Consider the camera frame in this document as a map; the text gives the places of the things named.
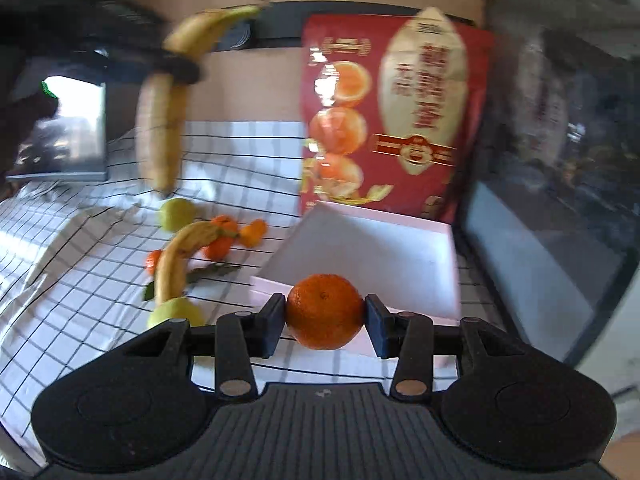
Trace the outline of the green leafy twig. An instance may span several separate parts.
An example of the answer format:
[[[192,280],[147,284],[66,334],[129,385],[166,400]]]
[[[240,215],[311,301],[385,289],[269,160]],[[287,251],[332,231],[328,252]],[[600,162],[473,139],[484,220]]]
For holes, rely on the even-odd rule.
[[[182,289],[180,289],[178,292],[176,290],[174,290],[173,292],[168,292],[168,295],[163,296],[164,299],[160,298],[160,300],[155,299],[155,281],[152,280],[145,285],[141,299],[142,301],[150,301],[154,299],[156,302],[160,302],[160,304],[162,304],[165,301],[182,296],[182,293],[188,286],[201,281],[203,278],[211,278],[212,276],[224,276],[240,269],[242,269],[242,266],[240,264],[230,262],[213,262],[209,263],[207,266],[200,266],[199,268],[192,269],[189,272],[186,272]]]

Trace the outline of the small mandarin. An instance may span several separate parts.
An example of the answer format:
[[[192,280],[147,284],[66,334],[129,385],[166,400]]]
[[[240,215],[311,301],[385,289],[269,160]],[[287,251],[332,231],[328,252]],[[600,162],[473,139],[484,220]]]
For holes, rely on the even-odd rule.
[[[213,218],[212,222],[216,224],[216,226],[220,226],[221,229],[226,232],[226,235],[218,236],[216,240],[204,247],[202,254],[203,257],[209,261],[222,261],[227,258],[236,234],[238,234],[238,224],[233,218],[226,214],[221,214]]]
[[[239,243],[246,248],[258,246],[268,231],[268,224],[265,220],[257,219],[239,230]]]

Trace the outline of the green pear with stem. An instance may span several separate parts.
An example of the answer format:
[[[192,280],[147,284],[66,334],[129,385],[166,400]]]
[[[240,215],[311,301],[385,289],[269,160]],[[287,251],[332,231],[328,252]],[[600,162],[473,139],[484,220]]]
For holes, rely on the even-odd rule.
[[[205,318],[200,308],[186,297],[172,298],[158,304],[150,313],[146,328],[152,328],[169,320],[187,320],[192,327],[205,325]]]

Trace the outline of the white oven with glass door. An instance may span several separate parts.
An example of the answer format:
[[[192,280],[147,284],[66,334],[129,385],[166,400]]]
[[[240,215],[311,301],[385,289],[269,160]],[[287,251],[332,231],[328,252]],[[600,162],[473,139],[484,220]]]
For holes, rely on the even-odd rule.
[[[458,220],[504,324],[639,385],[639,0],[486,0],[487,102]]]

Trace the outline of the spotted yellow banana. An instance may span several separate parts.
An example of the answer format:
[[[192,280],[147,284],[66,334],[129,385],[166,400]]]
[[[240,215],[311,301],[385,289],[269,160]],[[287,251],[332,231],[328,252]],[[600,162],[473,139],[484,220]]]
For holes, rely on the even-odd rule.
[[[221,237],[222,229],[208,221],[197,221],[182,228],[163,249],[154,278],[156,304],[178,298],[186,288],[186,267],[200,249]]]

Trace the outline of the pink white shallow box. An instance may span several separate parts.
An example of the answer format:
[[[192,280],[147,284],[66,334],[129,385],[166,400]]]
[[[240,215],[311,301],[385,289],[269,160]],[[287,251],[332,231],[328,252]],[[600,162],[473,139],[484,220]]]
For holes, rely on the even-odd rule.
[[[461,301],[450,226],[402,214],[321,202],[250,278],[257,306],[312,274],[337,274],[388,310],[457,325]]]

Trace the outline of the white black-grid tablecloth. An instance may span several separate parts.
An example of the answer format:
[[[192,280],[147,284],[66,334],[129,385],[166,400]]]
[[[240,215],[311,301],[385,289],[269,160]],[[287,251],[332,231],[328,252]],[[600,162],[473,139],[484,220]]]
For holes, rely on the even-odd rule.
[[[203,219],[265,220],[254,249],[235,247],[234,271],[204,278],[188,296],[207,322],[259,307],[252,276],[297,221],[304,128],[298,122],[191,122],[178,195]],[[37,464],[30,411],[58,378],[144,331],[145,259],[165,246],[160,201],[139,179],[134,138],[108,144],[108,178],[40,182],[1,205],[1,423]]]

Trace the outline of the dark grey wall power strip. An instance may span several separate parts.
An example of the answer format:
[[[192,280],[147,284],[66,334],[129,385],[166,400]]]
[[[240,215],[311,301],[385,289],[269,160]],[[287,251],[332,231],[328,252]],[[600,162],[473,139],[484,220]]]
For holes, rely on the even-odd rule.
[[[413,16],[411,6],[357,1],[276,1],[267,3],[254,18],[233,25],[213,47],[213,52],[265,48],[298,48],[304,24],[316,14]]]

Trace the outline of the mandarin with leaves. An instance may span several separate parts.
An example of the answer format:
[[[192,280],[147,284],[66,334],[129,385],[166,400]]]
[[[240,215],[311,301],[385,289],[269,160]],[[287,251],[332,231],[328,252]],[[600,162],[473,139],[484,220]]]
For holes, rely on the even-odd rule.
[[[155,272],[156,272],[156,269],[157,269],[157,265],[160,262],[160,256],[162,255],[162,253],[163,253],[163,251],[161,249],[155,249],[155,250],[152,250],[152,252],[149,252],[146,255],[146,258],[145,258],[145,270],[151,276],[155,275]]]

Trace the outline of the yellow-green pear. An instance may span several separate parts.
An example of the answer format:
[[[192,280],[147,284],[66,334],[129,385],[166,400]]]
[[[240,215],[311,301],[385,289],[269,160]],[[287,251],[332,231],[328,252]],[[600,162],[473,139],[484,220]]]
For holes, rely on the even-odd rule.
[[[177,233],[185,226],[191,224],[198,212],[198,208],[186,198],[172,198],[166,200],[158,211],[160,227],[171,233]]]

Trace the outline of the red quail egg bag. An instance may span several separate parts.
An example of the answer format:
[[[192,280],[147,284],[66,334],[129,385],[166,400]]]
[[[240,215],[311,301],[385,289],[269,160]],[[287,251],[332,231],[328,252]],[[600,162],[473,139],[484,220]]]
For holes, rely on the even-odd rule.
[[[427,8],[314,14],[302,40],[300,209],[326,200],[453,222],[492,33]]]

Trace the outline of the orange mandarin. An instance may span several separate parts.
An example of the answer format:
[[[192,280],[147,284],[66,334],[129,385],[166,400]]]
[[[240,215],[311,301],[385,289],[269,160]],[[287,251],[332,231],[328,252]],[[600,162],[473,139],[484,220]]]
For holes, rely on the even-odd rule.
[[[351,342],[362,329],[363,299],[341,275],[314,274],[288,293],[285,322],[302,346],[336,350]]]

